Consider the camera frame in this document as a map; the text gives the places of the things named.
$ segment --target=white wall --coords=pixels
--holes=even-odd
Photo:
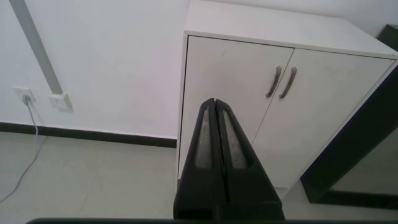
[[[23,31],[0,0],[0,122],[31,123],[17,85],[32,90],[40,125],[176,138],[188,0],[26,1],[73,112],[51,107]],[[373,36],[398,24],[395,0],[220,1],[343,17]]]
[[[386,24],[398,24],[397,0],[211,0],[245,6],[344,18],[377,37]]]

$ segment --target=cabinet door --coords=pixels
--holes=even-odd
[[[294,184],[391,63],[383,58],[294,50],[252,144],[274,187]],[[292,67],[297,74],[280,99]]]
[[[293,49],[285,47],[189,37],[178,177],[200,105],[209,98],[229,104],[252,141],[273,96],[266,97],[266,94],[276,69],[280,66],[283,73],[292,52]]]

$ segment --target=power cord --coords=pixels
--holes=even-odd
[[[33,157],[33,161],[29,164],[29,166],[26,168],[26,170],[22,173],[22,175],[21,175],[21,177],[19,178],[18,183],[17,183],[17,185],[15,186],[14,190],[12,190],[11,193],[9,193],[7,196],[5,196],[3,199],[1,199],[1,200],[0,200],[0,203],[3,202],[3,201],[5,201],[5,199],[7,199],[8,197],[10,197],[10,196],[17,190],[19,184],[21,183],[22,178],[24,177],[24,175],[26,174],[26,172],[29,170],[29,168],[31,167],[31,165],[36,161],[36,157],[37,157],[36,142],[37,142],[37,135],[38,135],[38,133],[39,133],[39,130],[37,129],[37,125],[36,125],[35,119],[33,118],[32,110],[30,109],[30,106],[29,106],[29,102],[31,102],[31,101],[30,101],[30,96],[24,95],[24,96],[22,97],[22,102],[23,102],[23,103],[27,106],[27,108],[29,109],[30,118],[32,118],[33,125],[35,126],[35,129],[36,129],[35,144],[34,144],[34,153],[35,153],[35,154],[34,154],[34,157]]]

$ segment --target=tile floor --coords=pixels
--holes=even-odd
[[[0,132],[0,198],[33,156],[32,135]],[[39,136],[40,153],[0,203],[0,223],[38,217],[172,218],[175,149]],[[398,220],[398,211],[314,205],[301,183],[282,200],[287,219]]]

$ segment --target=black baseboard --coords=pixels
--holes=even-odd
[[[103,133],[99,131],[84,131],[75,129],[51,128],[38,126],[39,135],[63,138],[86,139],[95,141],[119,142],[144,146],[159,146],[176,148],[176,139],[136,136],[129,134]],[[10,133],[35,134],[33,125],[0,122],[0,131]]]

